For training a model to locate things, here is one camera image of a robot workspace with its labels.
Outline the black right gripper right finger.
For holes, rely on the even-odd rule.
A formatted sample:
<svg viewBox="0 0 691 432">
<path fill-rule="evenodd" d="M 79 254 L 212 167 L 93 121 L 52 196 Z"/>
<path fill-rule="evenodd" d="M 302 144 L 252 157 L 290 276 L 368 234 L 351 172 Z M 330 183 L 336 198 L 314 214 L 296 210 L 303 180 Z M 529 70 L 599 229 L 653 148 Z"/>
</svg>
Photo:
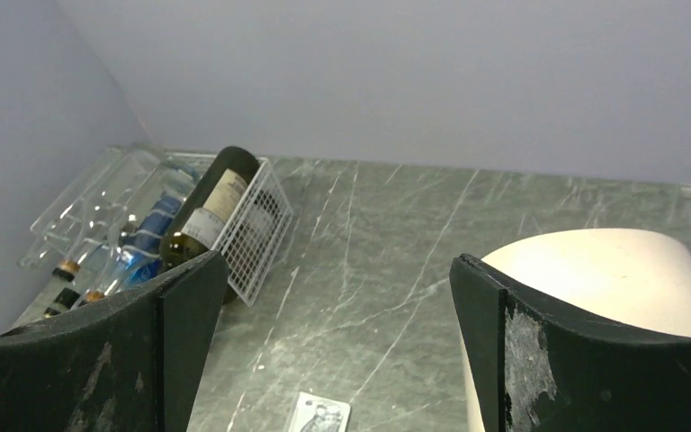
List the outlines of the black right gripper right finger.
<svg viewBox="0 0 691 432">
<path fill-rule="evenodd" d="M 691 337 L 623 324 L 463 254 L 453 305 L 486 431 L 691 431 Z"/>
</svg>

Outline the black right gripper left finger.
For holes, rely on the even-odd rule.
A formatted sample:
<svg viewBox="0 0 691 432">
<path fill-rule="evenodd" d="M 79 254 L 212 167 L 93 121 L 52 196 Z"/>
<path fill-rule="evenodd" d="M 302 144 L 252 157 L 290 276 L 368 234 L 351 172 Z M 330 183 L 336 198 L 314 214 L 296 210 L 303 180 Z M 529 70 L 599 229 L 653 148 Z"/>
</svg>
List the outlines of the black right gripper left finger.
<svg viewBox="0 0 691 432">
<path fill-rule="evenodd" d="M 0 431 L 184 431 L 228 266 L 208 252 L 0 335 Z"/>
</svg>

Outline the dark green labelled wine bottle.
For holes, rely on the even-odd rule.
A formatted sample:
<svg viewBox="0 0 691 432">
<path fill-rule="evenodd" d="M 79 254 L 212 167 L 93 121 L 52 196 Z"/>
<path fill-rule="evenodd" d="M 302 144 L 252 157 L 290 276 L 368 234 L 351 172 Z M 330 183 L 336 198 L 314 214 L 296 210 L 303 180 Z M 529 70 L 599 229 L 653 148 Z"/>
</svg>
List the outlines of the dark green labelled wine bottle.
<svg viewBox="0 0 691 432">
<path fill-rule="evenodd" d="M 243 148 L 218 153 L 160 242 L 160 274 L 212 249 L 259 168 L 258 159 Z"/>
</svg>

